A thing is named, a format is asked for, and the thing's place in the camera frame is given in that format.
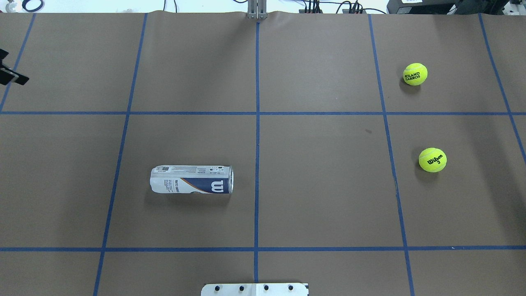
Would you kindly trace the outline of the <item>white blue tennis ball can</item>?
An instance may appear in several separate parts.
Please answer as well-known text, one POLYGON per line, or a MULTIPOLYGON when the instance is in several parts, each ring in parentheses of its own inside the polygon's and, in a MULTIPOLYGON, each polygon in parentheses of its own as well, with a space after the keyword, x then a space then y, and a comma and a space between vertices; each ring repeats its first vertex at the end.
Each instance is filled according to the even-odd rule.
POLYGON ((231 166, 160 165, 150 173, 150 187, 160 194, 231 194, 231 166))

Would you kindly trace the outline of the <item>Roland Garros tennis ball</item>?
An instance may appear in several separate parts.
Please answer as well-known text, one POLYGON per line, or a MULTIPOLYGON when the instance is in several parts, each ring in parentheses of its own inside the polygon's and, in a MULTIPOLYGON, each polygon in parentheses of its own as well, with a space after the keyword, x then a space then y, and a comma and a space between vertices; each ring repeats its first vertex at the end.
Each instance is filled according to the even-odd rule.
POLYGON ((403 71, 403 81, 409 86, 420 86, 428 78, 428 69, 420 62, 409 64, 403 71))

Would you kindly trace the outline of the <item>Wilson tennis ball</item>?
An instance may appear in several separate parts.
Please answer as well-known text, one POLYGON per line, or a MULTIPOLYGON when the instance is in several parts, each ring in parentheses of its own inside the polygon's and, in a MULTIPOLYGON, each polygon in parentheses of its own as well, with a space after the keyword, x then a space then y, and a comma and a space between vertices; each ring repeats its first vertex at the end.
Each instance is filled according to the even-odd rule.
POLYGON ((426 148, 418 157, 418 164, 423 171, 430 173, 438 173, 442 171, 447 165, 447 156, 443 150, 439 148, 426 148))

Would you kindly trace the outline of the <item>aluminium frame post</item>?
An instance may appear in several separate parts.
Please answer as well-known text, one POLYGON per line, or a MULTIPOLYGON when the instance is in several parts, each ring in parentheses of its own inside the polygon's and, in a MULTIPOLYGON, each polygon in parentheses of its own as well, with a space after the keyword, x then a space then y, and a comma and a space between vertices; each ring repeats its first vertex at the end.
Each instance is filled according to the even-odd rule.
POLYGON ((263 20, 268 16, 267 0, 248 0, 247 1, 247 18, 263 20))

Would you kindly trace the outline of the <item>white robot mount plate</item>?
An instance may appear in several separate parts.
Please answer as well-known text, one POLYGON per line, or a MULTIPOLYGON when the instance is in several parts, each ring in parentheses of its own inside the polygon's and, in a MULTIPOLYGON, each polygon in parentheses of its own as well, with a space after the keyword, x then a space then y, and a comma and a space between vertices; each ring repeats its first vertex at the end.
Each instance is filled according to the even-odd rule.
POLYGON ((216 283, 206 284, 201 296, 308 296, 304 283, 216 283))

